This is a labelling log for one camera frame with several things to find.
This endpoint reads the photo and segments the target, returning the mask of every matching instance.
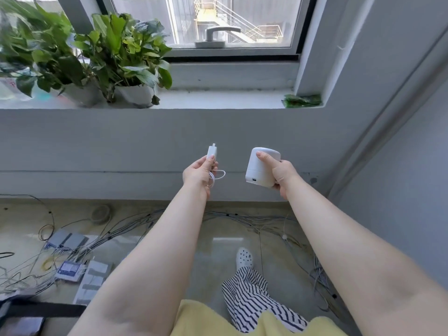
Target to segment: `left arm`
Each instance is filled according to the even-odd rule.
[[[203,157],[184,171],[181,190],[104,282],[69,336],[171,333],[188,285],[213,163],[214,156]]]

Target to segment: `metal staircase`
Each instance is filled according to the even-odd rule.
[[[198,23],[214,22],[220,26],[240,27],[241,33],[232,32],[232,35],[243,42],[274,43],[281,42],[283,39],[280,26],[276,24],[255,26],[218,0],[213,0],[213,2],[194,0],[194,14]]]

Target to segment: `window handle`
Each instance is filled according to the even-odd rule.
[[[213,33],[220,32],[223,30],[228,30],[231,32],[241,33],[240,27],[234,26],[213,26],[209,27],[205,30],[206,40],[205,41],[197,41],[194,43],[196,48],[224,48],[225,41],[223,40],[214,40]]]

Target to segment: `tiled floor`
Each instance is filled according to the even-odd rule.
[[[61,227],[75,220],[88,218],[91,210],[98,203],[88,201],[49,201],[48,209],[54,214],[56,227]],[[166,203],[153,202],[116,202],[113,203],[114,218],[111,225],[119,220],[141,212],[151,212],[164,207]],[[207,210],[224,211],[228,213],[248,215],[291,215],[288,207],[279,208],[277,205],[266,208],[266,205],[238,203],[213,204]],[[0,259],[0,266],[10,270],[14,266],[39,253],[43,242],[38,239],[41,226],[51,222],[48,210],[39,203],[32,201],[5,201],[0,203],[0,252],[13,251],[15,255]],[[283,230],[283,223],[276,224]],[[74,223],[66,227],[69,231],[77,231],[86,235],[98,235],[104,226],[93,226],[89,221]],[[301,248],[293,247],[297,261],[306,269],[312,268],[312,249],[300,227],[292,222],[284,226],[287,235],[294,236],[301,244]],[[134,248],[145,227],[140,227],[124,236],[117,237],[104,243],[94,250],[96,259],[113,263],[116,266]],[[277,235],[262,231],[260,234],[228,218],[216,218],[203,223],[196,254],[194,256],[193,271],[186,298],[203,302],[220,315],[230,320],[223,295],[221,283],[233,276],[235,271],[235,256],[239,247],[248,248],[254,257],[255,269],[264,275],[268,282],[268,290],[272,298],[293,309],[307,320],[316,316],[328,316],[336,322],[347,334],[359,335],[354,322],[344,312],[340,299],[332,300],[338,317],[333,312],[323,312],[317,305],[325,306],[322,298],[313,294],[313,283],[308,274],[296,264],[290,250]],[[42,274],[41,265],[48,255],[39,257],[32,274]],[[22,278],[28,275],[30,266],[22,270]],[[53,302],[71,303],[77,291],[77,284],[53,285],[41,294],[41,299]],[[52,318],[48,319],[44,327],[44,336],[66,335],[76,319]]]

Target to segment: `hand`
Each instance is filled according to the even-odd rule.
[[[190,166],[188,166],[182,174],[182,179],[185,184],[199,185],[205,189],[207,193],[207,199],[210,197],[210,187],[207,185],[210,181],[209,171],[214,173],[214,170],[218,169],[218,162],[215,161],[215,156],[212,155],[207,159],[207,156],[196,160]]]
[[[294,179],[301,179],[294,166],[287,160],[277,161],[269,154],[261,151],[257,152],[257,157],[268,167],[272,168],[272,174],[278,182],[278,184],[274,185],[274,188],[280,190],[280,195],[288,200],[286,191],[289,184]]]

